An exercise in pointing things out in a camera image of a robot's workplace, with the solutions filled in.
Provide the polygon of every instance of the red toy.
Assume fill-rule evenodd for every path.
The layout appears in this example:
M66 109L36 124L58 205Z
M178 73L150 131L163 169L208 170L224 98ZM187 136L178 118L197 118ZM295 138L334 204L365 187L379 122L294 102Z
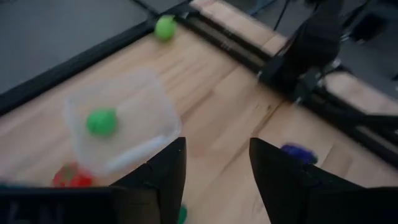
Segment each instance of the red toy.
M93 185L93 177L74 162L64 165L52 182L55 187L89 187Z

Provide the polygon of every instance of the green ball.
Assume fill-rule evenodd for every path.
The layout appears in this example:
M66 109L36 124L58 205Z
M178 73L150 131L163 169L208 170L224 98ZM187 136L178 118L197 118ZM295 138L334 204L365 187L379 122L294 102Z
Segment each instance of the green ball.
M162 16L156 23L155 36L161 41L168 41L174 36L176 26L174 16Z
M109 136L116 129L116 110L112 108L92 111L86 119L86 128L95 136Z

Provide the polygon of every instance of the wooden table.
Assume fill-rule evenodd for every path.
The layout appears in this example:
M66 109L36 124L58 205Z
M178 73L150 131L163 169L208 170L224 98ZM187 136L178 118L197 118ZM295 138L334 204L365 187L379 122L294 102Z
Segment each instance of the wooden table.
M214 20L275 53L285 38L223 2L192 4ZM183 202L188 223L268 223L251 171L248 144L259 137L281 146L314 150L318 166L365 187L397 185L397 172L329 124L270 89L223 52L179 27L162 44L149 35L0 118L0 178L50 185L73 161L63 99L104 77L153 68L181 115L187 137ZM369 113L398 113L398 104L347 74L328 77L328 88ZM99 180L110 184L127 172Z

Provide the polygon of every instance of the black metal frame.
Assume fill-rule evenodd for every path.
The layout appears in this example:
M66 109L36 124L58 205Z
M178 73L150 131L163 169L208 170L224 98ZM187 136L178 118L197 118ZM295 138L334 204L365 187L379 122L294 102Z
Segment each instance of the black metal frame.
M297 95L286 94L280 86L272 82L270 77L267 77L267 71L269 72L272 68L266 64L272 60L277 60L278 55L273 56L263 52L258 46L246 41L243 37L231 32L221 24L211 20L211 18L204 16L197 9L189 6L187 2L183 2L165 12L156 12L141 0L133 1L149 12L152 16L149 22L133 27L1 95L0 115L39 96L78 72L115 53L117 50L149 34L153 31L154 21L163 14L175 15L175 20L179 24L190 29L247 67L258 77L260 82L284 94L292 101L298 99ZM215 30L216 34L209 32L209 30ZM316 86L316 84L300 94L302 95L299 97L302 105L327 120L360 145L368 148L381 159L398 168L398 154L394 152L395 148L398 149L398 137L395 133L395 130L398 129L398 116L365 114L332 93L327 92L326 89ZM374 138L373 134L360 130L360 126L368 128L374 134L377 134L377 137Z

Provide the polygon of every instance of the black cable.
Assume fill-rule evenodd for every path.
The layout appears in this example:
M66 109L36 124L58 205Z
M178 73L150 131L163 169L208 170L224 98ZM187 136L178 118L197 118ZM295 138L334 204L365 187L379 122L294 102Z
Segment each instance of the black cable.
M282 17L284 16L285 11L286 11L286 8L287 8L287 6L289 5L289 3L290 3L290 0L286 0L285 5L284 5L284 8L282 9L282 12L281 12L280 15L279 15L278 21L276 21L276 24L275 24L275 27L274 27L274 31L278 28L279 23L280 23L280 20L281 20Z

